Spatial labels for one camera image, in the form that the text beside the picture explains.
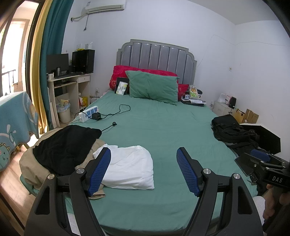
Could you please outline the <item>person's right hand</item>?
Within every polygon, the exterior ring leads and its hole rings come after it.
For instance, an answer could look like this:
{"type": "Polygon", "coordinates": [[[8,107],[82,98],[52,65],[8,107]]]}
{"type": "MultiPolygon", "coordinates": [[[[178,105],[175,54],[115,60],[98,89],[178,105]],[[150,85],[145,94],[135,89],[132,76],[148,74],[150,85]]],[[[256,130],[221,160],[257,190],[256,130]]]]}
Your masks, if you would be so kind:
{"type": "MultiPolygon", "coordinates": [[[[265,220],[267,220],[269,217],[272,217],[274,215],[275,213],[274,206],[276,205],[276,201],[274,199],[274,194],[273,194],[273,186],[268,184],[266,188],[267,188],[267,192],[264,194],[265,209],[262,215],[265,220]]],[[[282,193],[280,196],[279,202],[283,206],[289,205],[289,202],[290,202],[289,192],[282,193]]]]}

